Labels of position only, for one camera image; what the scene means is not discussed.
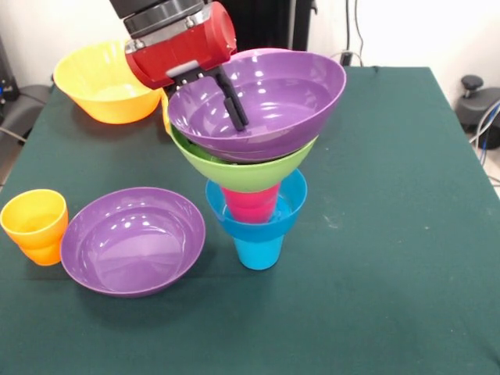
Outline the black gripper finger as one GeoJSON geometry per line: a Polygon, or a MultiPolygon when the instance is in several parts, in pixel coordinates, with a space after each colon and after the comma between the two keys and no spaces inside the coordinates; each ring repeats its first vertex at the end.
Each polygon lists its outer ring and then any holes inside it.
{"type": "Polygon", "coordinates": [[[236,131],[243,131],[248,125],[248,118],[245,110],[239,100],[231,79],[226,75],[223,69],[214,69],[213,78],[224,95],[223,104],[229,114],[231,122],[236,131]]]}
{"type": "Polygon", "coordinates": [[[172,80],[166,84],[162,89],[168,99],[171,97],[184,85],[184,80],[172,80]]]}

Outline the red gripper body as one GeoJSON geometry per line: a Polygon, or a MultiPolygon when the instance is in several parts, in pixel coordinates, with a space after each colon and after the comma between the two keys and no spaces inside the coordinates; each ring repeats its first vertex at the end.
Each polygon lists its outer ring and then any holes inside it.
{"type": "Polygon", "coordinates": [[[237,49],[234,25],[220,2],[125,2],[124,26],[128,66],[151,89],[216,68],[237,49]]]}

